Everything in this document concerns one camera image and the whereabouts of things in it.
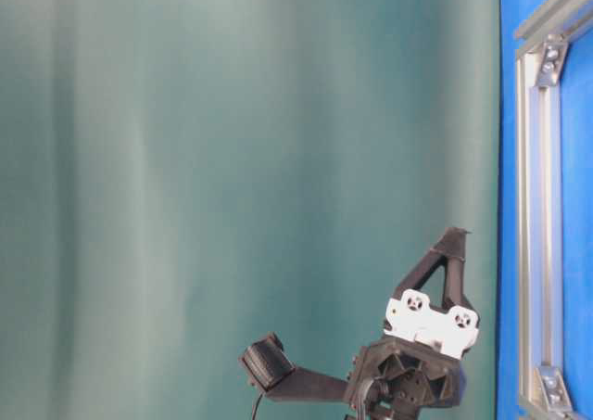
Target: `blue surface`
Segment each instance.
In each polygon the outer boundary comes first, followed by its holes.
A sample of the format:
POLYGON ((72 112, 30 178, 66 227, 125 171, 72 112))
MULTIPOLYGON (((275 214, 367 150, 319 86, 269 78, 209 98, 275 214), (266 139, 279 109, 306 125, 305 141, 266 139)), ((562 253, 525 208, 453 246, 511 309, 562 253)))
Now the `blue surface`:
POLYGON ((501 134, 499 200, 498 419, 515 419, 517 407, 517 254, 515 204, 514 30, 544 0, 500 0, 501 134))
POLYGON ((593 32, 570 49, 561 88, 564 376, 575 408, 593 417, 593 32))

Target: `screw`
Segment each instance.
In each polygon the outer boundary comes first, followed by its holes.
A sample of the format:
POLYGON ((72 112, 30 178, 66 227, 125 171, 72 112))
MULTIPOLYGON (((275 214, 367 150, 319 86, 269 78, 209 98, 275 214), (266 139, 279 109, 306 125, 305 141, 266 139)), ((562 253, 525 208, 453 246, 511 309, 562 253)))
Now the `screw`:
POLYGON ((457 327, 461 329, 464 329, 466 326, 470 325, 471 322, 472 320, 470 319, 470 315, 467 313, 462 313, 461 315, 457 315, 455 317, 455 323, 457 324, 457 327))
POLYGON ((550 46, 548 48, 548 52, 546 53, 546 58, 550 61, 554 61, 558 58, 559 55, 560 55, 559 50, 556 49, 554 46, 550 46))
POLYGON ((420 297, 408 298, 408 307, 411 311, 419 311, 423 307, 423 301, 420 297))
POLYGON ((552 63, 551 61, 547 61, 546 63, 544 63, 544 65, 541 67, 541 71, 544 74, 550 74, 552 71, 554 70, 554 63, 552 63))
POLYGON ((558 381, 553 376, 545 376, 544 383, 548 389, 555 389, 558 386, 558 381))

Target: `black wire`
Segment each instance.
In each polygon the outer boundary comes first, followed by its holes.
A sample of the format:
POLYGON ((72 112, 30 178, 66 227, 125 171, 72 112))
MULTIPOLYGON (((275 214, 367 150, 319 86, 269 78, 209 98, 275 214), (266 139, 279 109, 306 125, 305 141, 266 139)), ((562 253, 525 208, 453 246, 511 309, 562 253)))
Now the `black wire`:
POLYGON ((357 420, 366 420, 367 418, 367 397, 369 396, 369 391, 371 390, 371 387, 375 381, 377 381, 377 377, 368 377, 362 380, 362 383, 360 383, 358 389, 358 401, 356 403, 357 420))
POLYGON ((262 397, 263 397, 263 393, 259 394, 259 396, 256 398, 256 402, 253 403, 253 411, 251 411, 251 420, 256 420, 256 415, 258 414, 259 402, 261 401, 262 397))

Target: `green curtain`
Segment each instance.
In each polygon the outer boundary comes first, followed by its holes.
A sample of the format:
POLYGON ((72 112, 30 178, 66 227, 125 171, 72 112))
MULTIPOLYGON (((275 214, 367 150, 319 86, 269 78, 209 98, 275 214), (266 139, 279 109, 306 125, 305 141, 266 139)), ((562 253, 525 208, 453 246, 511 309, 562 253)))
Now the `green curtain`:
POLYGON ((481 333, 422 419, 494 417, 498 0, 0 0, 0 31, 0 418, 247 418, 245 346, 346 375, 450 225, 481 333))

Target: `white bracket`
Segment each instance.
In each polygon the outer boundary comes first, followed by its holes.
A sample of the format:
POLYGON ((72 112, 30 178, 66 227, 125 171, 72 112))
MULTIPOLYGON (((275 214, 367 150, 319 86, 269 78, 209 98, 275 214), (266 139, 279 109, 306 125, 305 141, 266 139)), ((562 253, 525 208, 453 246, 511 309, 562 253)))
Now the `white bracket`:
POLYGON ((386 335, 422 343, 458 360, 478 338, 478 314, 461 306, 447 313, 433 310, 428 295, 405 290, 401 299, 390 299, 385 318, 391 328, 386 335))

